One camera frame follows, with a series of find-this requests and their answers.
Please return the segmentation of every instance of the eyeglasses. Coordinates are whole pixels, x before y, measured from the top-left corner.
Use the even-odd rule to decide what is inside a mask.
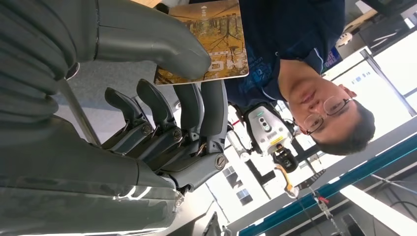
[[[333,116],[340,112],[346,104],[352,100],[353,99],[349,98],[340,101],[336,97],[332,96],[323,103],[323,107],[328,116]],[[320,114],[309,115],[304,121],[304,125],[307,128],[307,135],[316,132],[323,125],[324,121],[325,119]]]

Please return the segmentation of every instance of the robotic hand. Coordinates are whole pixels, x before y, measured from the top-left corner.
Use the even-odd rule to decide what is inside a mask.
[[[91,60],[152,60],[196,79],[210,66],[202,45],[181,22],[130,0],[3,0],[0,9],[1,234],[140,235],[170,226],[176,190],[192,191],[224,167],[223,82],[204,83],[201,96],[176,88],[182,130],[149,83],[137,92],[157,130],[108,89],[126,126],[103,148],[54,116],[51,95],[69,68]]]

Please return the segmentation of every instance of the man's nose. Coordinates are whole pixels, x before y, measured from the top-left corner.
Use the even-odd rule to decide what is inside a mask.
[[[313,113],[325,114],[323,103],[320,100],[316,100],[308,106],[308,110]]]

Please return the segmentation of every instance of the book cover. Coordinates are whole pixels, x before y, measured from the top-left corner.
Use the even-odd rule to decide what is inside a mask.
[[[238,0],[177,6],[171,8],[169,14],[182,21],[197,37],[211,57],[211,66],[197,80],[183,79],[158,67],[154,78],[156,85],[223,80],[249,74]]]

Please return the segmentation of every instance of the navy blue t-shirt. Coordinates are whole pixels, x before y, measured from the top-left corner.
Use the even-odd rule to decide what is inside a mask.
[[[225,86],[228,100],[242,107],[284,100],[278,88],[280,59],[302,60],[320,73],[345,26],[344,0],[239,2],[249,75],[227,79]]]

